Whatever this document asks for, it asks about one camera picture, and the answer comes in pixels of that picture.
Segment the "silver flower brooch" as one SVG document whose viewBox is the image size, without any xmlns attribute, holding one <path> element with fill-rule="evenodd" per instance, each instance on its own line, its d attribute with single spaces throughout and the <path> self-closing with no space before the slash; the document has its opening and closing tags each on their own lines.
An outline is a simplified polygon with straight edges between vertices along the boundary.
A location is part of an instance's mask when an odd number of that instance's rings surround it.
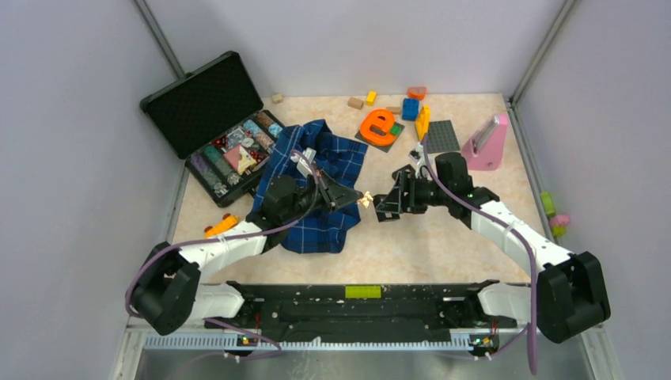
<svg viewBox="0 0 671 380">
<path fill-rule="evenodd" d="M 363 196 L 357 201 L 357 203 L 362 205 L 364 208 L 368 208 L 372 202 L 373 196 L 370 194 L 370 192 L 365 192 Z"/>
</svg>

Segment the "blue plaid shirt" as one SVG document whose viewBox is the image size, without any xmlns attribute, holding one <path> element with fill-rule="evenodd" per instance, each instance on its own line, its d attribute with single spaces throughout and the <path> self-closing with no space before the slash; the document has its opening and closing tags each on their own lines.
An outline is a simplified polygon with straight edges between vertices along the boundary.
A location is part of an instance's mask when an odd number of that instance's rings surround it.
<svg viewBox="0 0 671 380">
<path fill-rule="evenodd" d="M 311 163 L 321 176 L 300 173 L 292 151 L 311 148 Z M 266 247 L 281 245 L 295 253 L 340 253 L 347 231 L 361 221 L 356 198 L 329 201 L 324 188 L 353 188 L 366 155 L 361 142 L 332 133 L 325 120 L 286 127 L 263 168 L 251 212 L 246 221 L 270 230 Z"/>
</svg>

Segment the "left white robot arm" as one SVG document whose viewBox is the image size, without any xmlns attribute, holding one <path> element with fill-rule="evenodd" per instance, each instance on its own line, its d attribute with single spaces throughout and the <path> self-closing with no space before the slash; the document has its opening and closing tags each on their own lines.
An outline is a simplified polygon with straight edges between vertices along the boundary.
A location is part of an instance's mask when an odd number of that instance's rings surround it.
<svg viewBox="0 0 671 380">
<path fill-rule="evenodd" d="M 364 196 L 322 170 L 308 175 L 307 181 L 302 187 L 291 176 L 277 176 L 257 209 L 232 229 L 209 239 L 155 246 L 127 289 L 127 312 L 161 336 L 209 317 L 225 318 L 239 328 L 248 325 L 254 307 L 242 291 L 206 281 L 239 260 L 270 251 L 314 211 L 338 211 Z"/>
</svg>

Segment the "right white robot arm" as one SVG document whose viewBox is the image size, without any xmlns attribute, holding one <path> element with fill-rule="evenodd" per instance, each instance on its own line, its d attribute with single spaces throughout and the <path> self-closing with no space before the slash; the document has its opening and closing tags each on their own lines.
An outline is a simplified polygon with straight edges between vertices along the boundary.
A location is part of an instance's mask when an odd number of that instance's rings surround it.
<svg viewBox="0 0 671 380">
<path fill-rule="evenodd" d="M 440 154 L 433 166 L 419 170 L 406 165 L 392 177 L 392 189 L 373 198 L 380 222 L 446 207 L 529 275 L 526 287 L 493 282 L 477 290 L 464 304 L 470 324 L 485 326 L 494 317 L 508 317 L 559 344 L 612 316 L 598 258 L 588 251 L 574 253 L 538 234 L 493 191 L 473 184 L 459 153 Z"/>
</svg>

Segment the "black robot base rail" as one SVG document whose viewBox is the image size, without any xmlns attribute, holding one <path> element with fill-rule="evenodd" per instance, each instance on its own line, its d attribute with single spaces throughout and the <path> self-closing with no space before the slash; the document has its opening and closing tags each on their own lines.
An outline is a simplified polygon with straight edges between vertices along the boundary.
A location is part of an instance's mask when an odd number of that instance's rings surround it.
<svg viewBox="0 0 671 380">
<path fill-rule="evenodd" d="M 226 333 L 224 349 L 460 351 L 486 355 L 499 333 L 521 323 L 490 317 L 477 302 L 480 284 L 380 285 L 381 299 L 345 299 L 347 285 L 251 285 L 233 318 L 198 319 Z"/>
</svg>

